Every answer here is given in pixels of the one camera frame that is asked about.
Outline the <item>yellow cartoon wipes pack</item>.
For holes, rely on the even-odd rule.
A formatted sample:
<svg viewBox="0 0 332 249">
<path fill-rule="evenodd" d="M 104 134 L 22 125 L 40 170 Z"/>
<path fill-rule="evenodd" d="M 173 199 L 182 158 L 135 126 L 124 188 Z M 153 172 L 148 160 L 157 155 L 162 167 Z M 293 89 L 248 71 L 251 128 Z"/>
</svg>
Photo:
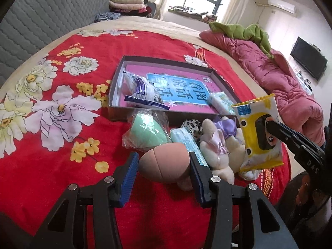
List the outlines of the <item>yellow cartoon wipes pack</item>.
<svg viewBox="0 0 332 249">
<path fill-rule="evenodd" d="M 279 122 L 275 95 L 259 97 L 232 105 L 245 142 L 241 172 L 263 170 L 283 164 L 282 145 L 267 132 L 266 122 Z"/>
</svg>

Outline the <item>plush bunny purple dress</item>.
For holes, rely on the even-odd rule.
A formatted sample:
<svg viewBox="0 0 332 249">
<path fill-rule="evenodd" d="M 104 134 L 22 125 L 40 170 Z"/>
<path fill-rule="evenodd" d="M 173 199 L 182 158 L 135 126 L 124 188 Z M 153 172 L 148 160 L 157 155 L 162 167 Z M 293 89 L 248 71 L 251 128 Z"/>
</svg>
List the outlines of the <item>plush bunny purple dress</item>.
<svg viewBox="0 0 332 249">
<path fill-rule="evenodd" d="M 222 131 L 225 138 L 226 148 L 228 149 L 229 167 L 232 169 L 233 173 L 238 173 L 239 177 L 246 181 L 256 180 L 260 176 L 261 170 L 240 172 L 246 149 L 242 130 L 237 127 L 236 121 L 223 116 L 221 118 L 216 117 L 213 122 L 216 128 Z"/>
</svg>

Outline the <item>plush bunny pink dress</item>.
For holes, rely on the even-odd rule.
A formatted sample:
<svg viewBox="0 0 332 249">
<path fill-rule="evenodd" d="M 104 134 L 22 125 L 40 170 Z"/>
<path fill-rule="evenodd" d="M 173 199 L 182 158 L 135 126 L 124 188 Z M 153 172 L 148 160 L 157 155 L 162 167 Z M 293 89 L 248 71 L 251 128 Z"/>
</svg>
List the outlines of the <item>plush bunny pink dress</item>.
<svg viewBox="0 0 332 249">
<path fill-rule="evenodd" d="M 200 137 L 200 151 L 210 167 L 212 174 L 233 185 L 235 175 L 229 167 L 229 151 L 220 129 L 212 120 L 205 119 L 202 123 L 203 134 Z"/>
</svg>

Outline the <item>pink beauty sponge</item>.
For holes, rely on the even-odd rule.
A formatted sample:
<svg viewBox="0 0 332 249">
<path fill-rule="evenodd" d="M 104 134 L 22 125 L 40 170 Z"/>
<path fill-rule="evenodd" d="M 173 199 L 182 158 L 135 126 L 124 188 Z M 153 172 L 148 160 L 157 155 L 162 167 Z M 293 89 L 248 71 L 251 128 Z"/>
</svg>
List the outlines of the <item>pink beauty sponge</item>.
<svg viewBox="0 0 332 249">
<path fill-rule="evenodd" d="M 147 151 L 139 160 L 139 173 L 154 182 L 177 183 L 189 176 L 190 156 L 184 144 L 165 143 Z"/>
</svg>

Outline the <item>green flower tissue pack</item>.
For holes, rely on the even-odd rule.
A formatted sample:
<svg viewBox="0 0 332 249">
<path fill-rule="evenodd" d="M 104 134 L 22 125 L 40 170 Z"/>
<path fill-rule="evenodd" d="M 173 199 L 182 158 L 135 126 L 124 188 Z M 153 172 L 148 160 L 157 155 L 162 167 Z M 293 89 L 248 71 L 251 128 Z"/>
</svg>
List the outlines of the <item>green flower tissue pack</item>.
<svg viewBox="0 0 332 249">
<path fill-rule="evenodd" d="M 198 145 L 196 144 L 193 136 L 186 128 L 173 128 L 170 131 L 172 142 L 179 142 L 186 146 L 188 152 L 194 152 L 200 165 L 208 167 Z"/>
</svg>

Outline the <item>pink quilted comforter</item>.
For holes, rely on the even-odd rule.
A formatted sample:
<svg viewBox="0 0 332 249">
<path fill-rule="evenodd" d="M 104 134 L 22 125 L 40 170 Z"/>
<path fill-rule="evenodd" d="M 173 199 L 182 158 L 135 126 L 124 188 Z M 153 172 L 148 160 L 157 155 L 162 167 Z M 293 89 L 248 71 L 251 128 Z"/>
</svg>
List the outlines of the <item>pink quilted comforter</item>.
<svg viewBox="0 0 332 249">
<path fill-rule="evenodd" d="M 269 58 L 248 40 L 232 39 L 206 30 L 200 38 L 230 55 L 268 94 L 274 94 L 278 112 L 290 128 L 322 146 L 325 142 L 323 109 L 300 85 L 281 52 L 272 50 Z"/>
</svg>

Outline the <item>red floral blanket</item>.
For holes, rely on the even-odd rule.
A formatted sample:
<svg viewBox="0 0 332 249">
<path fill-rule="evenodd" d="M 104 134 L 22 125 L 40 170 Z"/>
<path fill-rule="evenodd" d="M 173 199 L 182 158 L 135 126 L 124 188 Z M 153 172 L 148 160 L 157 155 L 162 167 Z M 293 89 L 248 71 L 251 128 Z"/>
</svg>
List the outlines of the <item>red floral blanket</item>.
<svg viewBox="0 0 332 249">
<path fill-rule="evenodd" d="M 138 30 L 81 32 L 47 52 L 6 89 L 1 103 L 1 214 L 34 236 L 62 192 L 95 184 L 122 165 L 129 125 L 108 119 L 107 93 L 123 56 L 202 64 L 241 101 L 252 88 L 228 61 L 166 35 Z M 136 178 L 116 210 L 124 248 L 202 248 L 210 211 L 176 184 Z"/>
</svg>

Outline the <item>green sponge in plastic bag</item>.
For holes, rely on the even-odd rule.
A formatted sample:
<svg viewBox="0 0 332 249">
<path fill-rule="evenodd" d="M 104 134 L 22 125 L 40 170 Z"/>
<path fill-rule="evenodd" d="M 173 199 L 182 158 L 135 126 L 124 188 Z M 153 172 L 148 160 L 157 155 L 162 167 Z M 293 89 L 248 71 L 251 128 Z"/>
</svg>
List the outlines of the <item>green sponge in plastic bag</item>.
<svg viewBox="0 0 332 249">
<path fill-rule="evenodd" d="M 122 136 L 122 146 L 147 152 L 162 144 L 171 143 L 168 117 L 163 111 L 137 109 L 128 118 L 130 128 Z"/>
</svg>

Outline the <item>blue pink book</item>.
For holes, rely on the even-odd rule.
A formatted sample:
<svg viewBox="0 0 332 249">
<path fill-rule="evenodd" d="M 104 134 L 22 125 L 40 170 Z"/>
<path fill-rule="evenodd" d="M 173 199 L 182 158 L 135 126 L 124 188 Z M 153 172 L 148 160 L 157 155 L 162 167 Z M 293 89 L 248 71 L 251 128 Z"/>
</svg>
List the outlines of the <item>blue pink book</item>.
<svg viewBox="0 0 332 249">
<path fill-rule="evenodd" d="M 185 71 L 182 67 L 171 69 L 166 66 L 129 64 L 126 71 L 145 77 L 157 88 L 165 105 L 171 110 L 209 108 L 210 93 L 222 88 L 202 72 Z"/>
</svg>

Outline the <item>white air conditioner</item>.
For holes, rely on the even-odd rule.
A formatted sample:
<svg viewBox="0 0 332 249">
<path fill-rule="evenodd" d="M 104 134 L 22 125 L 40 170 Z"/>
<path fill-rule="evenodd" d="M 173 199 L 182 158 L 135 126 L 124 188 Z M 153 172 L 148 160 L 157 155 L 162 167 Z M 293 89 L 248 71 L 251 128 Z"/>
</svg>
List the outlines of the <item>white air conditioner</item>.
<svg viewBox="0 0 332 249">
<path fill-rule="evenodd" d="M 295 5 L 285 2 L 283 0 L 268 0 L 268 5 L 277 7 L 281 10 L 284 10 L 290 14 L 295 14 L 296 13 L 296 7 Z"/>
</svg>

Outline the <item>blue white plastic packet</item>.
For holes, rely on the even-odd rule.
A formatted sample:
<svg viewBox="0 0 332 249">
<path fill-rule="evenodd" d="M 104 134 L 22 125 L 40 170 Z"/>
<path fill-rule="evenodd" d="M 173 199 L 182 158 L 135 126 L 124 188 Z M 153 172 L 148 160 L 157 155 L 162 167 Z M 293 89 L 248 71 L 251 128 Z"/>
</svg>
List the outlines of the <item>blue white plastic packet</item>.
<svg viewBox="0 0 332 249">
<path fill-rule="evenodd" d="M 129 88 L 129 95 L 124 97 L 127 104 L 146 109 L 170 109 L 169 106 L 164 104 L 157 88 L 145 77 L 124 71 L 124 80 Z"/>
</svg>

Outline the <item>beige bed sheet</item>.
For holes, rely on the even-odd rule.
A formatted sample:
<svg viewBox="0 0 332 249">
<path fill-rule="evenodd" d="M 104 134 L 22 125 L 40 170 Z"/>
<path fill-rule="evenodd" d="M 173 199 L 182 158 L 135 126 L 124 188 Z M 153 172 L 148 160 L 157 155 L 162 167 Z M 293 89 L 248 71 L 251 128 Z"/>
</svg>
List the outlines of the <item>beige bed sheet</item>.
<svg viewBox="0 0 332 249">
<path fill-rule="evenodd" d="M 262 89 L 248 74 L 245 70 L 227 53 L 214 47 L 206 42 L 204 42 L 199 37 L 199 31 L 188 28 L 183 25 L 176 23 L 171 23 L 167 21 L 161 21 L 157 19 L 149 19 L 138 16 L 124 16 L 117 20 L 112 21 L 102 21 L 99 23 L 94 23 L 87 25 L 82 28 L 78 28 L 68 32 L 64 36 L 61 36 L 51 42 L 49 45 L 42 48 L 36 54 L 32 55 L 27 59 L 23 64 L 21 64 L 6 80 L 6 82 L 1 86 L 1 100 L 6 96 L 8 90 L 11 89 L 19 79 L 21 79 L 26 73 L 30 71 L 34 65 L 37 64 L 43 57 L 46 56 L 51 50 L 61 44 L 67 38 L 71 37 L 74 34 L 79 33 L 81 30 L 137 30 L 137 31 L 147 31 L 157 34 L 163 34 L 171 37 L 172 39 L 178 39 L 190 44 L 198 45 L 206 50 L 209 50 L 216 55 L 219 55 L 225 58 L 233 72 L 246 84 L 246 86 L 251 90 L 251 92 L 256 97 L 262 97 L 266 95 L 264 89 Z"/>
</svg>

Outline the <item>blue patterned cloth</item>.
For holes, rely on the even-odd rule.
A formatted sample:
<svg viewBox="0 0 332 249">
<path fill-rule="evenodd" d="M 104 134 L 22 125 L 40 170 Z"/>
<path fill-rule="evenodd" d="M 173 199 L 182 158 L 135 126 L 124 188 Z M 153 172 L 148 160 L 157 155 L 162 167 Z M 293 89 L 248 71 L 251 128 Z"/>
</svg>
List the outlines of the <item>blue patterned cloth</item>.
<svg viewBox="0 0 332 249">
<path fill-rule="evenodd" d="M 110 21 L 110 20 L 116 20 L 121 17 L 121 14 L 118 12 L 103 12 L 98 13 L 95 16 L 94 23 L 102 22 L 102 21 Z"/>
</svg>

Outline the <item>grey quilted headboard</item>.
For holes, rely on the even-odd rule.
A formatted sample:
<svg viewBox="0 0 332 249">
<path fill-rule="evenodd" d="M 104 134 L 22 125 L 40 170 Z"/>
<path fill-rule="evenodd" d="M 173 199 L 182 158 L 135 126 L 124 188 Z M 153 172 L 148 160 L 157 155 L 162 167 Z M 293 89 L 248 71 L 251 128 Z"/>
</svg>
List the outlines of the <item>grey quilted headboard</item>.
<svg viewBox="0 0 332 249">
<path fill-rule="evenodd" d="M 1 83 L 39 50 L 108 9 L 109 0 L 15 0 L 1 20 Z"/>
</svg>

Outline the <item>black wall television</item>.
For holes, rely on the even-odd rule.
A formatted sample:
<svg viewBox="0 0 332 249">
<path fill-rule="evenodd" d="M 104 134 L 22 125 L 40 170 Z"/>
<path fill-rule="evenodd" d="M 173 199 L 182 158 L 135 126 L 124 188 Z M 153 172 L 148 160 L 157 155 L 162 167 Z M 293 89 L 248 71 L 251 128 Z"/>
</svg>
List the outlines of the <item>black wall television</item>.
<svg viewBox="0 0 332 249">
<path fill-rule="evenodd" d="M 290 55 L 315 80 L 320 80 L 326 70 L 327 59 L 318 49 L 298 37 Z"/>
</svg>

